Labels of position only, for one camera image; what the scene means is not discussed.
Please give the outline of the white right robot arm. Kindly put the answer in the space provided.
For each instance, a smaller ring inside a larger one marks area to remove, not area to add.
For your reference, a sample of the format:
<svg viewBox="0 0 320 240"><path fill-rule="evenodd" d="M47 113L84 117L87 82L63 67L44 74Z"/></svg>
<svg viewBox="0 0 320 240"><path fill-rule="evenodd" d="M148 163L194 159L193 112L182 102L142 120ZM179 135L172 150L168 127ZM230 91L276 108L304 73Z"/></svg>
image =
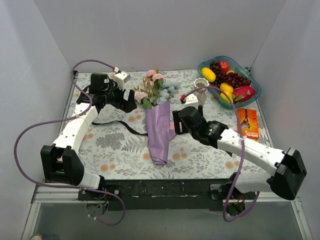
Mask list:
<svg viewBox="0 0 320 240"><path fill-rule="evenodd" d="M287 151L263 145L239 133L219 121L207 121L201 111L193 106L173 111L177 134L190 135L205 146L237 155L263 169L263 172L229 178L227 195L237 199L249 192L273 192L292 201L307 176L301 153L289 148Z"/></svg>

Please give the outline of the purple pink wrapping paper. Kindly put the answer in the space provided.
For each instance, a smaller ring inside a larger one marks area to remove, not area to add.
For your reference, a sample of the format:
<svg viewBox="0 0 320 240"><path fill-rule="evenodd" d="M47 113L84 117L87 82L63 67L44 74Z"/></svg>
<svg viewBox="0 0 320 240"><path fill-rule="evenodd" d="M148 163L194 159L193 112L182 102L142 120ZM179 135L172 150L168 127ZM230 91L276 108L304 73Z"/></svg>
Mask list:
<svg viewBox="0 0 320 240"><path fill-rule="evenodd" d="M169 143L175 137L171 129L170 102L161 103L153 109L146 109L145 123L148 136L148 149L155 165L168 162Z"/></svg>

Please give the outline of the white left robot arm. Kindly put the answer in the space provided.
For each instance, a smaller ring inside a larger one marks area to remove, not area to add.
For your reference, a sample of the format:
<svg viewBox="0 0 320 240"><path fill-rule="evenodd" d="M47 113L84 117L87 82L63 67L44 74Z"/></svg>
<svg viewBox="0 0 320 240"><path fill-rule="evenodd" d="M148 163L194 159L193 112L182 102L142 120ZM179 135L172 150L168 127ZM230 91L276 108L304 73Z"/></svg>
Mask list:
<svg viewBox="0 0 320 240"><path fill-rule="evenodd" d="M116 73L113 78L104 73L91 74L90 84L82 89L76 101L72 120L51 145L43 146L40 151L47 181L87 188L95 200L106 196L100 176L85 170L78 154L87 130L106 105L125 113L137 108L134 90L124 98L125 83L130 77L125 71Z"/></svg>

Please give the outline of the pink rose stem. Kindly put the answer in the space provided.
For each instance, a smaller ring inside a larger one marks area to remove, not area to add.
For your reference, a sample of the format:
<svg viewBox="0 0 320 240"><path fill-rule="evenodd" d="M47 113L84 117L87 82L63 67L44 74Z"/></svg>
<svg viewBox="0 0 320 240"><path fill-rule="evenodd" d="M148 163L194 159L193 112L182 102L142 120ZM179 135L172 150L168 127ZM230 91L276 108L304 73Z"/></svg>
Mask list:
<svg viewBox="0 0 320 240"><path fill-rule="evenodd" d="M154 107L152 103L153 96L153 92L149 88L140 88L139 86L134 88L134 100L145 109L151 110Z"/></svg>
<svg viewBox="0 0 320 240"><path fill-rule="evenodd" d="M147 93L151 102L154 102L160 97L164 82L165 77L160 73L158 68L147 71L143 79L143 91Z"/></svg>

